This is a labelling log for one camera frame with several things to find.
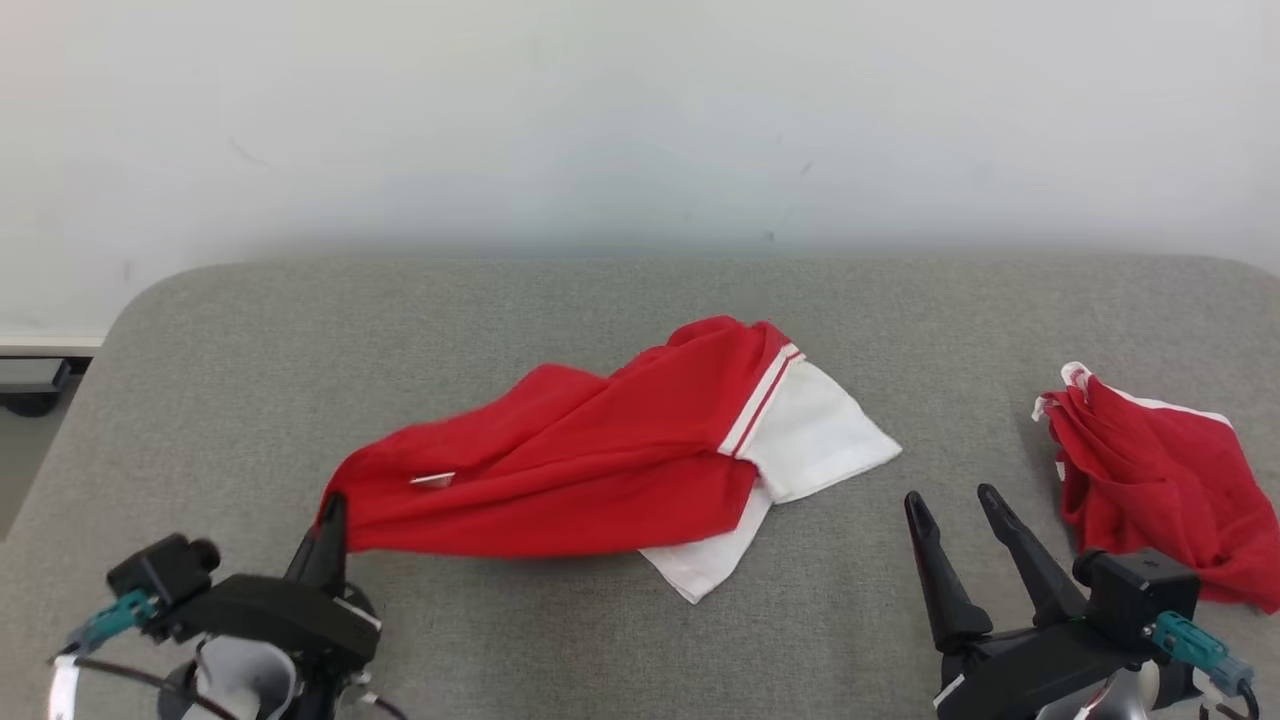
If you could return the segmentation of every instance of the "floor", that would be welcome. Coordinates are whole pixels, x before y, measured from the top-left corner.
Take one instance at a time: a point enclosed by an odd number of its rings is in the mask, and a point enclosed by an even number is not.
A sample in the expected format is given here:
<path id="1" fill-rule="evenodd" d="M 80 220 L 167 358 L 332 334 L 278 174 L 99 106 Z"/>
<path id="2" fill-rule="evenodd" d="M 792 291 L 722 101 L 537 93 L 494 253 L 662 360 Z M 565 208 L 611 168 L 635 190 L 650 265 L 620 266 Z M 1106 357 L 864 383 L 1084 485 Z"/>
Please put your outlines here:
<path id="1" fill-rule="evenodd" d="M 73 375 L 58 407 L 44 418 L 19 418 L 0 410 L 0 541 L 18 518 L 22 501 L 63 425 L 79 382 L 81 375 Z"/>

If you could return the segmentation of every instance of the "crumpled red cloth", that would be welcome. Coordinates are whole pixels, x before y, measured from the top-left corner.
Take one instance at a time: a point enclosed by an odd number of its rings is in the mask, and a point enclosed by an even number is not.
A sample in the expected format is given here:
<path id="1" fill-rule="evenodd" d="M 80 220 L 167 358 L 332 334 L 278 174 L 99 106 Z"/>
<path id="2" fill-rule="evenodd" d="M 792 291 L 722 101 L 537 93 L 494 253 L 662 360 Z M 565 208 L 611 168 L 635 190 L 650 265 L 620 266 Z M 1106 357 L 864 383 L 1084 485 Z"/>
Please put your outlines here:
<path id="1" fill-rule="evenodd" d="M 1222 415 L 1133 397 L 1080 365 L 1044 393 L 1061 446 L 1062 518 L 1079 550 L 1153 547 L 1196 569 L 1201 598 L 1280 610 L 1280 525 Z"/>

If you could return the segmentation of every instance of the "white fabric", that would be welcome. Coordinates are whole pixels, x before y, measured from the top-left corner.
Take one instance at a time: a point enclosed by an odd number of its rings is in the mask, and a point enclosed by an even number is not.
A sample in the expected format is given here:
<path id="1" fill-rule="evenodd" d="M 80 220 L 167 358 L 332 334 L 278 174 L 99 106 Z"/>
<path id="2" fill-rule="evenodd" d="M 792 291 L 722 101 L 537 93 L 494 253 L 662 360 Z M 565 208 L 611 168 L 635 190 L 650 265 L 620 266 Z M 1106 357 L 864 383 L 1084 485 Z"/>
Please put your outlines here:
<path id="1" fill-rule="evenodd" d="M 721 443 L 721 452 L 749 460 L 760 471 L 737 528 L 640 553 L 696 603 L 733 573 L 772 505 L 808 497 L 901 451 L 836 380 L 787 346 Z"/>
<path id="2" fill-rule="evenodd" d="M 764 484 L 756 480 L 746 498 L 742 516 L 737 520 L 737 528 L 732 532 L 685 544 L 649 547 L 641 550 L 640 555 L 653 562 L 681 597 L 696 605 L 733 573 L 772 506 L 773 498 Z"/>

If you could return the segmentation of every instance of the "gray fabric surface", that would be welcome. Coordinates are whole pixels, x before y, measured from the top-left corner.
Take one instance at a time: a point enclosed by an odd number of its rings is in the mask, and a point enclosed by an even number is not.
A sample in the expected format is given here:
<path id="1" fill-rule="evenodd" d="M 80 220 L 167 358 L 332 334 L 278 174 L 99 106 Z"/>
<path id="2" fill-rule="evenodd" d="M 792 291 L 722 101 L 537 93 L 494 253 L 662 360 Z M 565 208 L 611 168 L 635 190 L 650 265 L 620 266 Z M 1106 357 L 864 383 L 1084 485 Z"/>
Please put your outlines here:
<path id="1" fill-rule="evenodd" d="M 902 496 L 924 493 L 997 628 L 1027 625 L 1030 603 L 974 487 L 995 483 L 1070 561 L 1053 446 L 1029 419 L 1069 360 L 1135 395 L 1226 414 L 1280 497 L 1280 281 L 1226 261 L 204 269 L 147 291 L 113 328 L 0 546 L 3 715 L 41 716 L 42 660 L 109 600 L 104 573 L 146 543 L 205 536 L 224 573 L 278 574 L 352 450 L 489 401 L 539 363 L 608 372 L 716 313 L 771 318 L 905 452 L 774 509 L 698 606 L 635 553 L 355 557 L 352 579 L 387 624 L 375 685 L 411 717 L 931 717 L 938 656 Z M 1198 619 L 1258 667 L 1274 711 L 1276 620 L 1213 603 Z M 159 671 L 187 657 L 136 638 L 102 656 Z M 78 717 L 151 717 L 152 702 L 88 678 Z"/>

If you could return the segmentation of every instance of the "black mount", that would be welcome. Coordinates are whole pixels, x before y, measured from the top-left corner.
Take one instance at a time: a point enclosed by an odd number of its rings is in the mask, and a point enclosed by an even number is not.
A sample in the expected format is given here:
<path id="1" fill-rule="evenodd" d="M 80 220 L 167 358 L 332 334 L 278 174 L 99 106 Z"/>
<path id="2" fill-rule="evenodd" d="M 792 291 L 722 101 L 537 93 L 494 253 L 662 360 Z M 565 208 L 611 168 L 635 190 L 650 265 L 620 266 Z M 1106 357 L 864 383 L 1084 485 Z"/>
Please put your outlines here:
<path id="1" fill-rule="evenodd" d="M 1193 697 L 1190 667 L 1171 662 L 1143 629 L 1171 610 L 1190 619 L 1199 577 L 1155 550 L 1112 556 L 1093 551 L 1075 564 L 1076 589 L 1036 534 L 989 484 L 978 500 L 996 538 L 1009 548 L 1036 607 L 1032 626 L 992 634 L 942 550 L 942 533 L 918 492 L 904 500 L 933 647 L 942 653 L 940 720 L 1024 720 L 1042 707 L 1106 680 L 1117 670 L 1156 660 L 1176 676 L 1179 692 L 1162 705 Z"/>
<path id="2" fill-rule="evenodd" d="M 108 573 L 116 597 L 143 591 L 157 614 L 142 626 L 154 641 L 186 642 L 196 635 L 260 641 L 293 660 L 302 693 L 285 720 L 332 720 L 348 679 L 378 650 L 380 624 L 369 600 L 347 583 L 347 501 L 330 495 L 303 536 L 283 578 L 230 575 L 214 584 L 218 550 L 209 541 L 174 534 L 131 556 Z M 191 687 L 195 662 L 169 680 Z M 188 708 L 161 693 L 160 716 L 177 720 Z"/>

